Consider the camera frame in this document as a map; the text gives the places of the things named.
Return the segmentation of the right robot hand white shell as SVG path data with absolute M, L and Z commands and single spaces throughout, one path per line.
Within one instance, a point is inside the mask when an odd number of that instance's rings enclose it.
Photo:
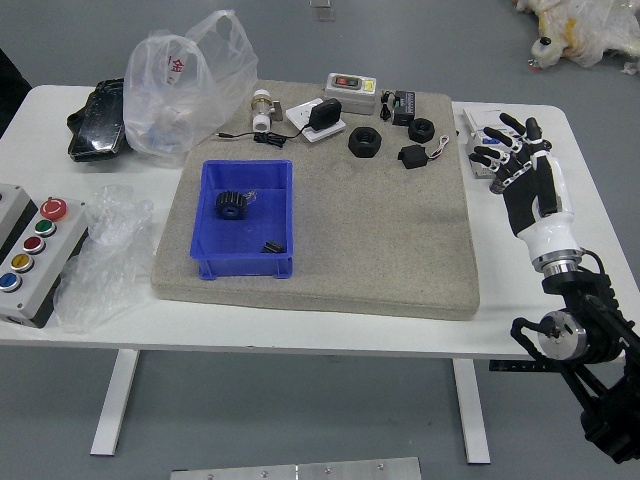
M 572 232 L 574 211 L 551 143 L 533 117 L 520 123 L 502 113 L 499 119 L 515 133 L 507 135 L 491 127 L 483 132 L 505 148 L 479 145 L 469 160 L 494 173 L 490 190 L 503 198 L 511 231 L 525 242 L 536 271 L 555 263 L 578 265 L 584 249 Z

